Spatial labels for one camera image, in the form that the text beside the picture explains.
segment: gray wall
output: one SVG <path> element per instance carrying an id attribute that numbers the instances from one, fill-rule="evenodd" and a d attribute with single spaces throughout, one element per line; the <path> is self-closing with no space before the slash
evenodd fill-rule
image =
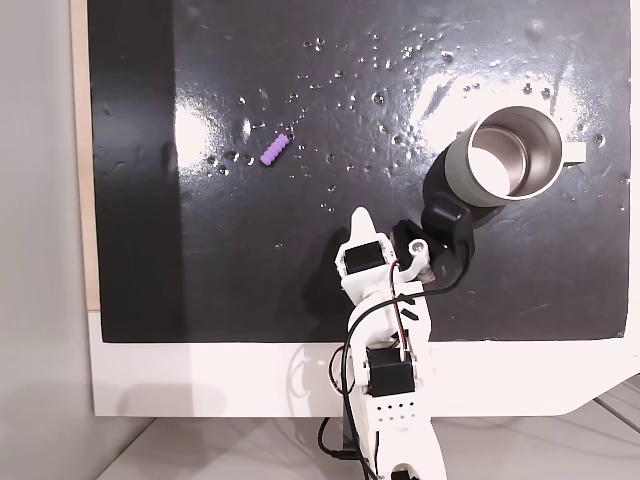
<path id="1" fill-rule="evenodd" d="M 0 478 L 93 479 L 148 424 L 92 414 L 68 0 L 0 2 Z"/>

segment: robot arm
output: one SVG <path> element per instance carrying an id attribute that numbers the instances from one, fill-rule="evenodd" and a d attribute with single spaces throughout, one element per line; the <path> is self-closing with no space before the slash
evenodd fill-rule
<path id="1" fill-rule="evenodd" d="M 397 260 L 391 241 L 375 231 L 367 210 L 358 208 L 353 213 L 351 238 L 336 257 L 342 286 L 355 304 L 349 329 L 360 319 L 344 353 L 350 360 L 347 370 L 353 371 L 355 379 L 345 406 L 352 410 L 354 440 L 378 479 L 446 480 L 431 425 L 431 320 L 424 297 L 419 297 L 422 282 L 414 281 L 418 275 L 433 278 L 429 248 L 424 240 L 414 240 L 409 251 L 410 267 L 392 277 L 401 298 L 399 315 L 390 304 L 375 309 L 363 321 L 369 309 L 392 299 L 390 273 Z M 398 346 L 403 334 L 406 351 Z"/>

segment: wooden edge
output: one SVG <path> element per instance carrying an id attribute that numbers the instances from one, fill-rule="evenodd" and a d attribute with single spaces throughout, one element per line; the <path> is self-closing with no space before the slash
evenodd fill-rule
<path id="1" fill-rule="evenodd" d="M 70 0 L 73 95 L 75 103 L 78 183 L 87 310 L 100 310 L 98 244 L 93 187 L 93 132 L 87 0 Z"/>

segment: purple object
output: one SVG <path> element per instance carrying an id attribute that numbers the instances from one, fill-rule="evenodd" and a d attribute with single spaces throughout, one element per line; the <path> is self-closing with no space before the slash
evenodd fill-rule
<path id="1" fill-rule="evenodd" d="M 262 154 L 260 161 L 267 167 L 273 163 L 280 152 L 284 150 L 284 147 L 289 143 L 289 138 L 286 135 L 280 134 L 273 143 L 267 148 L 267 151 Z"/>

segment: mug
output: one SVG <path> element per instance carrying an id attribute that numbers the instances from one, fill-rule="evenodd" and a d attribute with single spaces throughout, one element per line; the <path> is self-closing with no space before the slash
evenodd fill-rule
<path id="1" fill-rule="evenodd" d="M 509 106 L 481 118 L 449 146 L 447 183 L 461 200 L 496 207 L 541 194 L 563 166 L 562 138 L 543 112 Z"/>

